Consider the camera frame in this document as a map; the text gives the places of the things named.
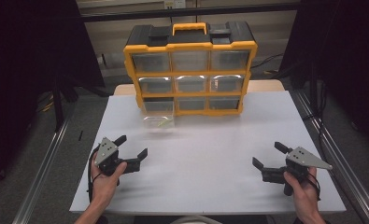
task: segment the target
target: cable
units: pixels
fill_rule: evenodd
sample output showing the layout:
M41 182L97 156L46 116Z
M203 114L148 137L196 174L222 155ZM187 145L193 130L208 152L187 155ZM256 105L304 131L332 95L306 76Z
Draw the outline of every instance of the cable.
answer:
M198 7L198 0L195 1L195 7ZM198 22L198 15L195 16L195 22Z
M97 178L97 177L99 177L99 175L102 175L103 173L100 173L100 174L98 174L97 176L95 176L94 177L94 179L92 180L92 183L94 182L94 180Z
M291 75L291 71L298 68L299 66L306 63L306 60L301 60L293 64L292 66L284 69L283 71L279 71L276 75L272 76L270 79L280 79L283 77L289 77Z
M319 181L314 175L312 174L309 174L309 175L313 177L313 179L316 181L316 184L313 183L308 177L306 177L306 181L316 190L316 193L318 194L318 201L320 201L321 187L320 187Z
M89 203L92 201L92 197L93 197L93 182L91 181L91 179L92 179L92 174L91 174L92 159L93 159L94 153L96 153L98 150L99 150L99 147L97 147L96 149L93 150L91 156L89 157L89 161L88 161L88 194L89 194Z
M268 57L268 58L264 59L261 63L251 66L250 68L260 67L261 65L263 65L263 64L265 64L265 63L269 63L269 62L271 62L271 61L272 61L273 59L275 59L276 57L283 56L283 55L284 55L284 53L279 53L279 54L277 54L277 55L273 55L273 56L271 56L271 57Z

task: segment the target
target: yellow storage case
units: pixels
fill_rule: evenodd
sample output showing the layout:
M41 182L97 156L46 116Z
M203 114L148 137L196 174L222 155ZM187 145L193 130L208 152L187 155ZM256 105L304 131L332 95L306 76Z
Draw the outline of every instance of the yellow storage case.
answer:
M138 106L158 113L173 102L175 116L240 114L256 52L245 21L138 25L123 50Z

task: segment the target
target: dark background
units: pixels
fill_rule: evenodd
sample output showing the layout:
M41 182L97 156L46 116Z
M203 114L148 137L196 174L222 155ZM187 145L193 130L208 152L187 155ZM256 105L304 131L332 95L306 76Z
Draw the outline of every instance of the dark background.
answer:
M76 1L0 1L0 171L20 148L39 93L63 76L104 85L84 24L46 20L70 16L79 16Z
M369 1L332 2L298 10L279 71L294 67L291 85L301 89L313 64L314 77L369 137Z

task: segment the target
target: white tabletop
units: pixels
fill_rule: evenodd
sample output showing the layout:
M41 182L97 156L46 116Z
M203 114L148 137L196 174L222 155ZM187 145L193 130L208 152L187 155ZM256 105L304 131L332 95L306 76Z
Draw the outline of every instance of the white tabletop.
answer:
M128 140L120 158L134 158L147 147L138 173L123 175L107 212L122 215L244 215L293 212L283 185L264 183L252 157L265 167L285 165L274 148L304 147L319 155L287 91L253 92L245 96L239 116L182 116L171 133L149 133L134 96L111 96L93 147L106 136ZM332 179L318 169L320 212L346 208ZM87 167L70 211L89 204Z

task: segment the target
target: metal rail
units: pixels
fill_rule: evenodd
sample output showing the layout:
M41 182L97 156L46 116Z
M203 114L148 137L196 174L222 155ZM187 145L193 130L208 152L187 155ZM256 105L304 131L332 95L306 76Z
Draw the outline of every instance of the metal rail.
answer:
M36 22L125 21L137 19L201 16L201 15L216 15L216 14L290 11L309 7L328 7L333 5L335 5L335 1L319 1L311 3L298 2L298 3L280 3L280 4L261 4L240 7L192 7L192 8L177 8L170 10L162 9L162 10L122 12L122 13L85 14L79 17L60 17L46 19L34 18L33 21Z
M56 152L59 149L59 146L64 138L65 130L67 129L68 121L74 114L75 104L71 104L68 108L67 117L64 120L63 125L59 129L55 135L53 135L52 141L50 142L50 147L48 148L47 154L42 161L38 172L35 176L35 179L27 192L26 197L21 203L21 207L19 208L18 213L16 214L13 224L26 224L29 222L30 217L35 208L35 204L38 200L38 197L41 193L42 187L45 183L45 180L50 173L50 167L52 166L53 159L55 158Z
M309 106L309 100L307 99L306 95L302 91L296 92L296 95L300 100L301 105L303 106L305 112L308 115L313 114ZM315 127L316 131L319 132L321 120L319 118L317 119L312 118L312 124ZM321 129L322 129L321 139L323 143L325 144L328 152L332 156L339 171L347 181L359 205L362 207L363 212L366 214L369 220L369 192L364 187L360 179L353 172L352 168L348 164L338 145L333 140L329 131L324 127L324 125L321 126Z

